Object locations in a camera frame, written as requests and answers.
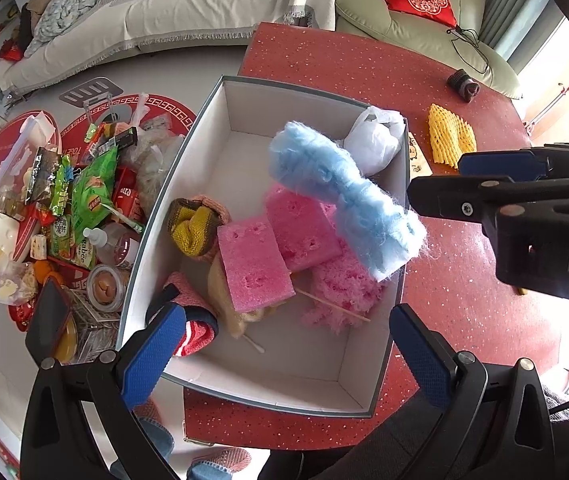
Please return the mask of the light blue fluffy cloth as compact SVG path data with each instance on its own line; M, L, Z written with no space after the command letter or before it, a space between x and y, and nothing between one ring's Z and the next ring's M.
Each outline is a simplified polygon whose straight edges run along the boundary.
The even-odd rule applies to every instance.
M363 177L347 150L301 122L287 122L271 140L269 174L290 191L335 206L339 237L378 282L425 246L417 214Z

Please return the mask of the white plastic bag bundle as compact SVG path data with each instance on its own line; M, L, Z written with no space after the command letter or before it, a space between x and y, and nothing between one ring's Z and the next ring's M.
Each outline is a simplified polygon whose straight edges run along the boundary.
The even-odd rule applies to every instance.
M401 149L405 117L397 110L368 106L342 141L364 177L387 168Z

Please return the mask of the pink red knit sock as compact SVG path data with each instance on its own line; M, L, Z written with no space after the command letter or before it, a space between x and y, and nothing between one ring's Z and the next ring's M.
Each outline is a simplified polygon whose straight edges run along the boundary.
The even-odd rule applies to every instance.
M180 337L174 351L176 358L191 356L214 341L219 327L213 308L191 286L185 274L170 274L161 292L151 300L146 313L146 323L150 323L164 304L169 302L182 307L186 315L185 333Z

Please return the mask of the pink fluffy duster cloth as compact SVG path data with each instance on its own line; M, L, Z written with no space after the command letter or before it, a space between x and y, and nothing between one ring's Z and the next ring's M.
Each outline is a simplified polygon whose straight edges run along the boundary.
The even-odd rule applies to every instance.
M388 284L372 278L350 248L345 246L341 256L311 269L309 292L368 318L371 310L379 304ZM339 334L344 328L361 327L364 324L320 302L312 301L312 307L302 315L302 323L307 326L324 325L332 333Z

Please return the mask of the pink sponge block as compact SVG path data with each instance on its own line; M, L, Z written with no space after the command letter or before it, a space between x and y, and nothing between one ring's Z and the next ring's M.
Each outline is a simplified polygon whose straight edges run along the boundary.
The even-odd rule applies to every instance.
M290 271L266 216L220 226L217 237L234 310L253 312L295 295Z
M279 252L291 272L342 255L335 228L317 200L275 184L265 196L265 211Z

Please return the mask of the thin wooden stick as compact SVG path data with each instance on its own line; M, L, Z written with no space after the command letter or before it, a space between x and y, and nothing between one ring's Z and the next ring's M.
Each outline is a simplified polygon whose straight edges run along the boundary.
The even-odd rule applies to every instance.
M358 313L347 310L343 307L338 306L337 304L332 304L332 302L330 302L324 298L312 295L310 292L306 292L306 290L301 289L300 287L294 287L294 290L300 295L303 295L303 296L305 296L309 299L312 299L314 301L320 302L321 304L324 304L325 306L327 306L327 307L329 307L335 311L339 311L339 312L343 313L344 315L350 316L351 318L356 318L356 320L359 320L362 322L370 322L370 318L366 318L364 315L360 315Z

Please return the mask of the pink knit sock bundle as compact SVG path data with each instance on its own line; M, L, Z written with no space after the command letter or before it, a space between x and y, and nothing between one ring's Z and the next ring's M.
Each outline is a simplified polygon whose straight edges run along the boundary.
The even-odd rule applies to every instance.
M218 253L217 231L231 221L227 208L205 195L176 198L166 226L178 250L196 261L212 262Z

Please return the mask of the yellow foam fruit net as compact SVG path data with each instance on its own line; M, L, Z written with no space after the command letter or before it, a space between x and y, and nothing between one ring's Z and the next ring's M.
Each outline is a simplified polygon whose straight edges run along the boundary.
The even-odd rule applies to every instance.
M457 169L464 154L477 151L472 127L443 106L432 103L428 116L430 142L434 162Z

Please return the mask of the dark rolled sock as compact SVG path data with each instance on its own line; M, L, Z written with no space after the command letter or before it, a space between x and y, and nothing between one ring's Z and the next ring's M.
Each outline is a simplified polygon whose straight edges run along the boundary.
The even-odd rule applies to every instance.
M481 90L478 81L471 78L465 70L456 70L447 78L446 84L466 103L471 103Z

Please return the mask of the teal white storage box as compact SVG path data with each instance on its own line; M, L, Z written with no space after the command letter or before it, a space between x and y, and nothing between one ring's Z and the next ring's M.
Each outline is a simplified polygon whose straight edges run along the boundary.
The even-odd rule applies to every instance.
M206 289L207 266L186 257L167 229L170 204L204 196L230 213L222 230L222 266L242 296L263 292L274 313L243 337L222 330L203 350L168 361L164 375L196 391L278 412L329 417L373 414L387 369L391 307L401 296L396 272L370 318L339 334L303 324L312 305L309 274L289 271L268 229L265 198L272 187L268 148L288 122L333 140L350 132L361 102L293 84L225 76L204 102L155 202L132 268L121 340L146 324L152 300L174 272Z

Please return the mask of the green chips bag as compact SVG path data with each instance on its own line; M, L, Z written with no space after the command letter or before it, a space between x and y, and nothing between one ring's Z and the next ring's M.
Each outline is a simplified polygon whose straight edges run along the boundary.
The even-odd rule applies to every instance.
M112 206L117 166L117 148L97 157L74 181L72 189L72 228L74 243L84 238L84 229L94 229L109 216L104 205Z

